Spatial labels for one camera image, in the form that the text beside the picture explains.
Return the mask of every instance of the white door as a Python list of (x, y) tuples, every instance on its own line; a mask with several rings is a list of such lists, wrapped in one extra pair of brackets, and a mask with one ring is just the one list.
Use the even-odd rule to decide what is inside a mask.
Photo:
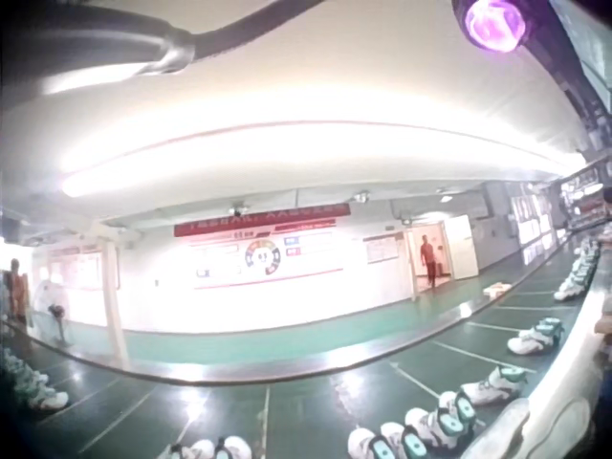
[(478, 260), (468, 215), (445, 220), (444, 231), (453, 278), (458, 280), (478, 275)]

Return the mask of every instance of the purple light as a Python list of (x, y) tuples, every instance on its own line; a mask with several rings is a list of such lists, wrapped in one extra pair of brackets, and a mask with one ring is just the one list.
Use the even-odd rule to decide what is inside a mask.
[(520, 10), (505, 0), (477, 0), (466, 14), (470, 36), (480, 45), (498, 53), (509, 53), (525, 34)]

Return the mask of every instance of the person in red shirt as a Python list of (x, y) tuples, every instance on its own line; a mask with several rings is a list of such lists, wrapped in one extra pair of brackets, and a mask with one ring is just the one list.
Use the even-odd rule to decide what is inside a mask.
[(431, 288), (436, 286), (436, 257), (433, 254), (433, 246), (427, 242), (427, 236), (423, 235), (421, 246), (421, 262), (427, 267), (427, 281)]
[(9, 274), (9, 292), (11, 293), (11, 315), (18, 321), (26, 323), (26, 286), (23, 277), (19, 275), (19, 260), (11, 260)]

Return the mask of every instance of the red banner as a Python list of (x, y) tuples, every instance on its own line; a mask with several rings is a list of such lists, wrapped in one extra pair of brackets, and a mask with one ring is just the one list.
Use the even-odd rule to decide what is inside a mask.
[(275, 212), (253, 213), (242, 217), (213, 218), (199, 222), (183, 223), (174, 226), (174, 237), (211, 234), (213, 232), (243, 230), (246, 228), (265, 227), (267, 225), (284, 225), (306, 222), (321, 218), (345, 217), (351, 214), (348, 204), (316, 206), (312, 208), (292, 208)]

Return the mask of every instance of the column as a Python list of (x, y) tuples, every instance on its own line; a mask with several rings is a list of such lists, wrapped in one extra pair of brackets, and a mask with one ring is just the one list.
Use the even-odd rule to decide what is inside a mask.
[(128, 361), (125, 336), (121, 327), (119, 303), (117, 301), (117, 279), (119, 263), (117, 259), (117, 246), (111, 241), (102, 241), (102, 290), (104, 291), (104, 308), (106, 310), (106, 323), (108, 338), (113, 347), (115, 357), (121, 362)]

